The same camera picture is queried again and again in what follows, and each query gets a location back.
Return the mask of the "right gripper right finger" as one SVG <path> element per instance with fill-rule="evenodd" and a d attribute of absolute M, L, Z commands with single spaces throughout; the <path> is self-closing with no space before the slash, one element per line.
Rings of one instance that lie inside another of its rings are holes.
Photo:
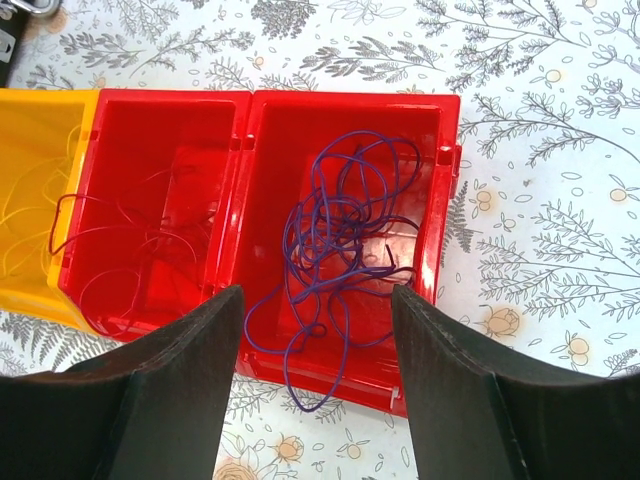
<path fill-rule="evenodd" d="M 393 331 L 422 479 L 635 479 L 639 378 L 514 351 L 405 286 Z"/>

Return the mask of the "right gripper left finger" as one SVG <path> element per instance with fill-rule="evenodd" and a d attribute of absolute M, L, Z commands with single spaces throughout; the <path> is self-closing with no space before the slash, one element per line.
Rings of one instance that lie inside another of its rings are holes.
<path fill-rule="evenodd" d="M 62 372 L 1 381 L 5 479 L 209 479 L 242 336 L 231 286 Z"/>

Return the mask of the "red plastic bin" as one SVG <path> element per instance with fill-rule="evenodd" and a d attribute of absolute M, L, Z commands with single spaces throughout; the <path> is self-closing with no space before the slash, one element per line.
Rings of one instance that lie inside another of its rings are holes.
<path fill-rule="evenodd" d="M 218 275 L 247 303 L 240 374 L 405 414 L 391 293 L 434 296 L 459 108 L 454 95 L 255 93 Z"/>
<path fill-rule="evenodd" d="M 93 332 L 129 342 L 212 293 L 251 100 L 100 93 L 58 280 Z"/>

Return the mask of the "yellow plastic bin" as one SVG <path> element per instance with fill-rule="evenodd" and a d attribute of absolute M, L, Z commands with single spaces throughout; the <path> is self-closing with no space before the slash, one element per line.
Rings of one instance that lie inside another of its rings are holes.
<path fill-rule="evenodd" d="M 98 96 L 1 91 L 1 307 L 81 331 L 58 280 Z"/>

